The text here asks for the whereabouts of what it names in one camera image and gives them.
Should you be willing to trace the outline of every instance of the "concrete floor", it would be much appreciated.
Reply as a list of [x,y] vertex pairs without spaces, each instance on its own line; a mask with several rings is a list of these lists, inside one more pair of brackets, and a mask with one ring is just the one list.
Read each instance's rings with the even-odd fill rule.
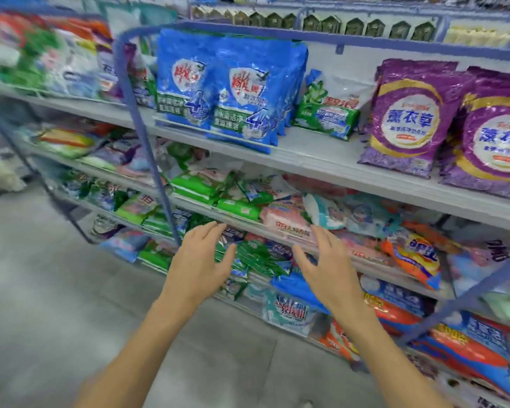
[[[68,407],[120,351],[162,275],[86,244],[32,185],[0,197],[0,407]],[[265,322],[206,301],[145,407],[380,408],[367,374]]]

